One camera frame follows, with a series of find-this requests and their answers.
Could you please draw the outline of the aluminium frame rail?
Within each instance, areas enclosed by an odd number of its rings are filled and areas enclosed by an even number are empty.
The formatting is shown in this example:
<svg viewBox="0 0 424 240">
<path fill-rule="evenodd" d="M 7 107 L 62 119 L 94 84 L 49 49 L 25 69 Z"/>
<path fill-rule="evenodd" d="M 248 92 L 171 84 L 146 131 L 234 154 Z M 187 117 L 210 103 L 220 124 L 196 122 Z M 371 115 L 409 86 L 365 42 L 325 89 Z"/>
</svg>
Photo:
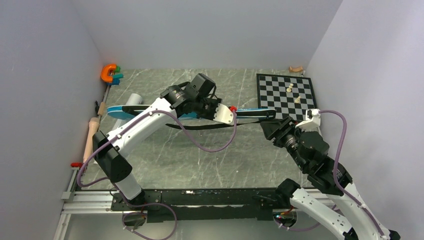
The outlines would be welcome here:
<svg viewBox="0 0 424 240">
<path fill-rule="evenodd" d="M 118 214 L 124 211 L 112 211 L 113 196 L 115 191 L 77 191 L 76 178 L 79 173 L 78 167 L 71 167 L 72 175 L 67 190 L 62 193 L 63 207 L 60 219 L 54 234 L 55 240 L 65 239 L 69 222 L 72 215 L 95 215 L 95 214 Z"/>
</svg>

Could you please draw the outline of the wooden handled tool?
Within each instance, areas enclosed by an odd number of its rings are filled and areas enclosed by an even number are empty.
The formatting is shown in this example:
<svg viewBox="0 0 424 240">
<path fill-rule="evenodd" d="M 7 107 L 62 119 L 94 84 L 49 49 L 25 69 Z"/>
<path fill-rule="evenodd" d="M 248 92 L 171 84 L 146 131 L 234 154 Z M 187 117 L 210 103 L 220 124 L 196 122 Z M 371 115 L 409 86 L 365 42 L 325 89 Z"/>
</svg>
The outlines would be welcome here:
<svg viewBox="0 0 424 240">
<path fill-rule="evenodd" d="M 96 115 L 99 119 L 104 115 L 106 100 L 108 98 L 110 88 L 111 88 L 110 85 L 106 86 L 101 102 L 98 102 L 98 101 L 94 102 L 94 104 L 95 104 L 94 110 L 95 110 L 95 113 L 96 113 Z"/>
</svg>

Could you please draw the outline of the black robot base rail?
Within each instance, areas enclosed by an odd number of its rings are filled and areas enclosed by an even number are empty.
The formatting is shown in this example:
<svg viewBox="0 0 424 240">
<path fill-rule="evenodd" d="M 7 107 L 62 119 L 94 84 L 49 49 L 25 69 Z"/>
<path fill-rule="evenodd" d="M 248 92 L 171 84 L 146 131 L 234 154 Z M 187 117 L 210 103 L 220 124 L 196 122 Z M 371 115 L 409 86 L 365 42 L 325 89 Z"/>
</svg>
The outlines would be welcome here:
<svg viewBox="0 0 424 240">
<path fill-rule="evenodd" d="M 286 226 L 298 215 L 288 202 L 279 202 L 275 188 L 146 189 L 145 203 L 127 205 L 114 193 L 113 212 L 143 212 L 148 223 L 164 221 L 256 219 L 278 220 Z"/>
</svg>

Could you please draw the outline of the beige toy microphone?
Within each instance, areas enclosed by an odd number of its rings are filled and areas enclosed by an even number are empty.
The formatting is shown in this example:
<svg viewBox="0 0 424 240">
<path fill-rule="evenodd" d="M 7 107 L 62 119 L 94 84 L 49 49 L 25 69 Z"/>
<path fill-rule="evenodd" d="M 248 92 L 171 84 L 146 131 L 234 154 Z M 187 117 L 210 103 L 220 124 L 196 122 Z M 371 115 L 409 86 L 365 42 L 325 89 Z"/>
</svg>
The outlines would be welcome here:
<svg viewBox="0 0 424 240">
<path fill-rule="evenodd" d="M 89 156 L 93 153 L 93 135 L 98 131 L 99 125 L 100 119 L 98 117 L 92 117 L 88 123 L 88 133 L 83 153 L 83 163 L 86 163 Z"/>
</svg>

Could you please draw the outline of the red clamp knob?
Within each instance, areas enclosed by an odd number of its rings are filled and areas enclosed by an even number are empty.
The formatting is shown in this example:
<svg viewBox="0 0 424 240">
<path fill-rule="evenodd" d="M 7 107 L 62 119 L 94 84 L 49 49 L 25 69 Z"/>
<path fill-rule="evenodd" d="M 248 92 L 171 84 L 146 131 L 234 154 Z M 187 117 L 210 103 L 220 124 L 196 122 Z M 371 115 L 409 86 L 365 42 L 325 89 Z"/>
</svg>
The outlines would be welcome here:
<svg viewBox="0 0 424 240">
<path fill-rule="evenodd" d="M 70 164 L 70 166 L 72 167 L 72 168 L 81 168 L 82 166 L 83 166 L 83 163 L 82 162 L 72 162 L 71 164 Z"/>
</svg>

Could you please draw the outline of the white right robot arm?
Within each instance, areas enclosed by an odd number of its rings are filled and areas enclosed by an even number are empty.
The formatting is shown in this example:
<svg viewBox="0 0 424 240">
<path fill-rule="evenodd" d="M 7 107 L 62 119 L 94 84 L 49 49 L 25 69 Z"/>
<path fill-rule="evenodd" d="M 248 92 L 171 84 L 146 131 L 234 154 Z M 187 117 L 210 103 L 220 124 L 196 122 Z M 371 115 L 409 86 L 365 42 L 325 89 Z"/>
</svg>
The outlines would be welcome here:
<svg viewBox="0 0 424 240">
<path fill-rule="evenodd" d="M 305 131 L 291 117 L 261 123 L 264 136 L 285 148 L 312 185 L 333 201 L 335 211 L 312 197 L 292 179 L 275 189 L 276 203 L 302 210 L 339 240 L 399 240 L 400 234 L 383 226 L 363 202 L 343 165 L 328 156 L 329 145 L 316 131 Z"/>
</svg>

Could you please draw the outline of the beige chess pawn front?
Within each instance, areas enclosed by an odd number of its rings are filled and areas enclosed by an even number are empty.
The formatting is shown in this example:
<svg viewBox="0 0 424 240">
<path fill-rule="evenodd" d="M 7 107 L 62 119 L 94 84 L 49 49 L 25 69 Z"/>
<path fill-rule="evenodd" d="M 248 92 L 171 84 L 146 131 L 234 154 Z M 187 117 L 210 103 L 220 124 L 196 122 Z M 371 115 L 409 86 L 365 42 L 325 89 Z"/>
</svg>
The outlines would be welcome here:
<svg viewBox="0 0 424 240">
<path fill-rule="evenodd" d="M 301 96 L 298 96 L 298 97 L 294 100 L 294 102 L 295 102 L 296 104 L 299 104 L 299 103 L 301 102 Z"/>
</svg>

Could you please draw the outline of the white shuttlecock tube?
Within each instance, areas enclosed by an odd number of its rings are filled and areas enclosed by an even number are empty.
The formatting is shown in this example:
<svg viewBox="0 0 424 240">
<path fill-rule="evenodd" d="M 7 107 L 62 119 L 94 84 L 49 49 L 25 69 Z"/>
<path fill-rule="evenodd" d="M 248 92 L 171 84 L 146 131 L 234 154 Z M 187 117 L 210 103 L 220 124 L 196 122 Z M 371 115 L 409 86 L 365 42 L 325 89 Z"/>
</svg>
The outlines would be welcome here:
<svg viewBox="0 0 424 240">
<path fill-rule="evenodd" d="M 120 128 L 121 126 L 126 124 L 130 119 L 132 119 L 133 115 L 137 113 L 134 110 L 134 106 L 141 105 L 142 103 L 143 103 L 143 98 L 137 93 L 132 93 L 125 104 L 127 107 L 124 107 L 123 109 L 120 110 L 119 116 L 123 118 L 122 119 L 118 118 L 116 120 L 114 126 L 112 127 L 112 130 Z"/>
</svg>

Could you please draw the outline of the wooden arch block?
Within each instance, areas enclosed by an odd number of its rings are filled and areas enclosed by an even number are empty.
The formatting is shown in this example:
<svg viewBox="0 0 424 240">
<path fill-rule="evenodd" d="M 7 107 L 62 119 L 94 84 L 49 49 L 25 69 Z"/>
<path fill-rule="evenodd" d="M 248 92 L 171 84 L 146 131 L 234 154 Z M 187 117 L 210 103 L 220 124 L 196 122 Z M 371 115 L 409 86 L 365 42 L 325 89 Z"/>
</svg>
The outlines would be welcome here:
<svg viewBox="0 0 424 240">
<path fill-rule="evenodd" d="M 297 66 L 297 67 L 289 66 L 288 71 L 290 73 L 302 73 L 304 71 L 304 68 L 302 66 Z"/>
</svg>

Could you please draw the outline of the blue racket carry bag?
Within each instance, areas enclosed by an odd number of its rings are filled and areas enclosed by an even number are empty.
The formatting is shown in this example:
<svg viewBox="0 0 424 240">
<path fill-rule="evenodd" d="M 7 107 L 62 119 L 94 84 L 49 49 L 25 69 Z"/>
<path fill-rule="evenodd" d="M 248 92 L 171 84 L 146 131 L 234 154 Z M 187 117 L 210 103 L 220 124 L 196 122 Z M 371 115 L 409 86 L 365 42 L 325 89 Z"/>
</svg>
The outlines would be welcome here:
<svg viewBox="0 0 424 240">
<path fill-rule="evenodd" d="M 115 105 L 107 108 L 107 115 L 123 120 L 129 121 L 134 117 L 141 114 L 143 111 L 148 109 L 150 105 L 148 104 L 129 104 L 129 105 Z M 245 124 L 259 124 L 268 120 L 275 119 L 277 116 L 277 111 L 275 109 L 269 108 L 238 108 L 236 111 L 236 119 L 257 119 L 257 121 L 244 122 L 241 125 Z M 201 131 L 201 130 L 213 130 L 213 129 L 222 129 L 230 127 L 224 123 L 216 123 L 209 125 L 199 125 L 199 126 L 184 126 L 189 131 Z"/>
</svg>

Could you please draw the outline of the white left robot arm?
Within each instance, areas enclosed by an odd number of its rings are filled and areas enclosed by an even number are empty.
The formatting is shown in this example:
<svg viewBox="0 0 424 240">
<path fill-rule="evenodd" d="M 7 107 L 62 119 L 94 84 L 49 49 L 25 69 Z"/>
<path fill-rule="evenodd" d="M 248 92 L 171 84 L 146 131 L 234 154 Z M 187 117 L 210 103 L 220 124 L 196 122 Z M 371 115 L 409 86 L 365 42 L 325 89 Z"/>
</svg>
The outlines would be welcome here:
<svg viewBox="0 0 424 240">
<path fill-rule="evenodd" d="M 179 118 L 195 114 L 197 118 L 211 120 L 219 127 L 237 129 L 237 116 L 257 118 L 259 123 L 273 120 L 275 110 L 237 110 L 214 98 L 216 83 L 203 73 L 198 73 L 192 81 L 167 87 L 160 96 L 127 123 L 104 134 L 96 132 L 92 137 L 95 159 L 109 181 L 123 194 L 124 204 L 131 210 L 139 209 L 145 202 L 145 191 L 134 177 L 133 167 L 127 156 L 133 148 L 171 122 L 177 123 L 186 136 L 201 150 L 212 153 L 195 141 Z"/>
</svg>

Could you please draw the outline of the green teal toy blocks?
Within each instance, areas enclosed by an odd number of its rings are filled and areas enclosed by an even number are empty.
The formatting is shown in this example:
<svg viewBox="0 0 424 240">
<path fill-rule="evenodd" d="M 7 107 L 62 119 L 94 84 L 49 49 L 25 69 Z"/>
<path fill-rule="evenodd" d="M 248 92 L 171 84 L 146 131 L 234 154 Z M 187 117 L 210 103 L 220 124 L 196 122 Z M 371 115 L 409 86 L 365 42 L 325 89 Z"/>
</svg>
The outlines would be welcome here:
<svg viewBox="0 0 424 240">
<path fill-rule="evenodd" d="M 117 65 L 117 68 L 115 70 L 115 73 L 113 75 L 113 82 L 112 83 L 106 83 L 107 85 L 114 86 L 119 85 L 121 82 L 121 79 L 124 77 L 124 75 L 121 73 L 121 67 Z"/>
</svg>

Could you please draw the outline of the orange letter C toy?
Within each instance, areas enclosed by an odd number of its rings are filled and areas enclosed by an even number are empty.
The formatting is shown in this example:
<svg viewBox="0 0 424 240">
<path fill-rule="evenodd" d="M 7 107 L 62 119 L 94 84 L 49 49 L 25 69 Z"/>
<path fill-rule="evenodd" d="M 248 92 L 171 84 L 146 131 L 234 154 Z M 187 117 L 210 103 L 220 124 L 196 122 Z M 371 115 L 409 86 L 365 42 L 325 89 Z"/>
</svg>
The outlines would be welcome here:
<svg viewBox="0 0 424 240">
<path fill-rule="evenodd" d="M 105 65 L 100 73 L 101 80 L 105 83 L 111 84 L 114 80 L 113 75 L 115 74 L 117 67 L 118 66 L 115 63 Z"/>
</svg>

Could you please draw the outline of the beige chess pawn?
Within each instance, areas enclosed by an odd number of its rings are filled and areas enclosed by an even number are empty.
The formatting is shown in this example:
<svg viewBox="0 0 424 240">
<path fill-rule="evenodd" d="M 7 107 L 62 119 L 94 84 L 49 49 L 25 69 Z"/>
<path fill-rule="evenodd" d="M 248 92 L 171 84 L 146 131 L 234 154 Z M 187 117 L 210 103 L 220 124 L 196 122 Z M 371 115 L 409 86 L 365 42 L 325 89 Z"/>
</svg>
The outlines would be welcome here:
<svg viewBox="0 0 424 240">
<path fill-rule="evenodd" d="M 292 92 L 293 91 L 293 87 L 294 87 L 294 84 L 293 83 L 290 83 L 289 86 L 288 86 L 288 88 L 286 89 L 286 91 L 288 93 Z"/>
<path fill-rule="evenodd" d="M 298 96 L 298 97 L 294 100 L 294 102 L 295 102 L 296 104 L 299 104 L 299 103 L 301 102 L 301 96 Z"/>
</svg>

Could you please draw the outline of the black white chessboard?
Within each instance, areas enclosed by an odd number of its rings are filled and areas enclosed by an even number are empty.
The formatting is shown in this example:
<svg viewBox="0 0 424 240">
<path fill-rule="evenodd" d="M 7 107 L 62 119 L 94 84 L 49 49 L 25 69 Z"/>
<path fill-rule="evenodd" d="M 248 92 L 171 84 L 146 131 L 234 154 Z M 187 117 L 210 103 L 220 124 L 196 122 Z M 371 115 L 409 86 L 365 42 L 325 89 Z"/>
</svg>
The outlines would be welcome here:
<svg viewBox="0 0 424 240">
<path fill-rule="evenodd" d="M 287 92 L 290 83 L 293 84 L 293 89 L 292 92 Z M 318 108 L 311 78 L 258 73 L 256 86 L 258 107 L 275 109 L 277 119 L 291 117 L 301 122 L 306 110 Z M 300 103 L 295 103 L 298 96 L 301 96 Z"/>
</svg>

